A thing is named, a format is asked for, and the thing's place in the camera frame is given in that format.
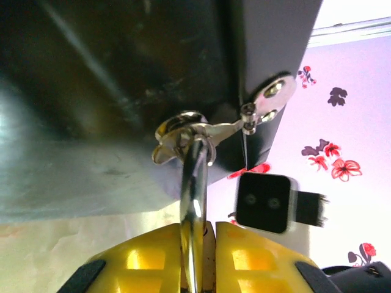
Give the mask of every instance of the chrome rod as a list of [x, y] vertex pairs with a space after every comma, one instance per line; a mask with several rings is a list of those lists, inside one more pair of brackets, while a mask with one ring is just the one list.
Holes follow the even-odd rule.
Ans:
[[190, 293], [202, 291], [207, 156], [207, 139], [201, 135], [195, 136], [184, 159], [180, 198], [181, 249]]

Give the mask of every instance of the wallpaper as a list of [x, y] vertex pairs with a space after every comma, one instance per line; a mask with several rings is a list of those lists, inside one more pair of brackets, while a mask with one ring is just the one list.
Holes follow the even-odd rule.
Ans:
[[[283, 236], [257, 231], [320, 267], [391, 266], [389, 48], [391, 37], [308, 49], [268, 161], [251, 170], [292, 177], [300, 190], [327, 197], [322, 228], [296, 224]], [[208, 220], [235, 223], [244, 172], [209, 186]], [[55, 292], [90, 256], [177, 222], [178, 208], [0, 225], [0, 288]]]

